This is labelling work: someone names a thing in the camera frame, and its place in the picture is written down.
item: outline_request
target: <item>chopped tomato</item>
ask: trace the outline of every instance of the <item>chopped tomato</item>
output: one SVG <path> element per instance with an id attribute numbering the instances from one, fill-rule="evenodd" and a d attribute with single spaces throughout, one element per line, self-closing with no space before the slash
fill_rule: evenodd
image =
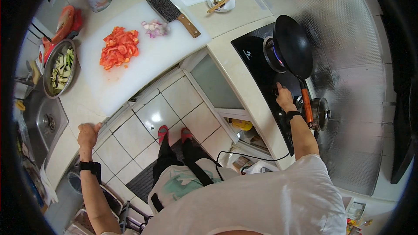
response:
<path id="1" fill-rule="evenodd" d="M 138 31 L 125 32 L 124 29 L 124 27 L 114 27 L 112 33 L 103 39 L 106 47 L 102 49 L 99 64 L 103 65 L 105 70 L 109 70 L 113 66 L 118 67 L 129 62 L 132 56 L 139 55 L 136 46 L 139 43 Z"/>

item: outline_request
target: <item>black pants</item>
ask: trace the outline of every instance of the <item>black pants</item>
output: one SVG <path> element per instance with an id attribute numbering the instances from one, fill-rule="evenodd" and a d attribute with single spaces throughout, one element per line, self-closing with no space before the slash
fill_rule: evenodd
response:
<path id="1" fill-rule="evenodd" d="M 199 159 L 207 158 L 213 161 L 218 167 L 222 167 L 218 164 L 209 154 L 207 154 L 200 146 L 193 146 L 190 139 L 187 139 L 181 147 L 185 161 L 196 162 Z M 158 153 L 157 162 L 153 168 L 154 185 L 157 183 L 161 173 L 171 165 L 184 165 L 177 159 L 175 152 L 171 150 L 167 135 L 164 136 L 161 143 L 160 152 Z"/>

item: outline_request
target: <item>chopsticks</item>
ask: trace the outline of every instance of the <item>chopsticks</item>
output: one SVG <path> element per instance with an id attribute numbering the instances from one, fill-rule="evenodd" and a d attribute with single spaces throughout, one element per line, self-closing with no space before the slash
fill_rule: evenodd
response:
<path id="1" fill-rule="evenodd" d="M 214 5 L 212 8 L 210 8 L 208 11 L 206 11 L 206 13 L 212 13 L 213 11 L 215 11 L 216 8 L 220 7 L 221 5 L 227 3 L 229 0 L 221 0 L 219 3 L 217 3 L 216 5 Z"/>

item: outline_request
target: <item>metal bowl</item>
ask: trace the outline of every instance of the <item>metal bowl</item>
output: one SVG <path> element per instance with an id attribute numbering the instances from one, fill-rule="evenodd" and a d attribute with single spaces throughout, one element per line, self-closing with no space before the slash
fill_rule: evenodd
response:
<path id="1" fill-rule="evenodd" d="M 65 84 L 64 88 L 59 92 L 55 93 L 54 88 L 52 86 L 52 69 L 55 68 L 55 62 L 59 58 L 60 55 L 65 55 L 67 53 L 68 49 L 74 50 L 74 59 L 73 59 L 73 65 L 71 66 L 71 74 L 70 77 L 68 77 L 68 81 Z M 70 39 L 64 39 L 60 43 L 56 44 L 54 49 L 51 51 L 51 54 L 48 57 L 48 60 L 46 61 L 45 65 L 45 71 L 44 71 L 44 91 L 48 98 L 55 99 L 59 97 L 62 93 L 65 92 L 66 89 L 69 88 L 71 81 L 74 77 L 74 72 L 77 69 L 77 55 L 76 55 L 76 47 L 74 45 L 74 42 Z"/>

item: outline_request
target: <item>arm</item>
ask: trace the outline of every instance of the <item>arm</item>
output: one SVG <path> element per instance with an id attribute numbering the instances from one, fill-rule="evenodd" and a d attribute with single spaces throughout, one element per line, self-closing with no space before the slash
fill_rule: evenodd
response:
<path id="1" fill-rule="evenodd" d="M 277 83 L 278 97 L 276 102 L 287 113 L 289 111 L 297 111 L 293 104 L 293 98 L 290 91 L 283 88 L 280 83 Z M 311 133 L 308 125 L 301 116 L 294 116 L 290 120 L 290 128 L 292 130 L 293 148 L 295 149 L 296 160 L 307 154 L 318 154 L 319 149 L 314 135 Z"/>
<path id="2" fill-rule="evenodd" d="M 92 127 L 90 124 L 79 125 L 78 143 L 80 145 L 80 160 L 83 162 L 93 161 L 91 151 L 97 141 L 97 133 L 102 127 L 101 123 Z M 88 170 L 82 170 L 81 189 L 83 192 L 86 211 L 97 235 L 103 232 L 114 232 L 121 234 L 119 224 L 112 214 L 112 210 L 107 203 L 102 188 L 99 186 L 95 175 Z"/>

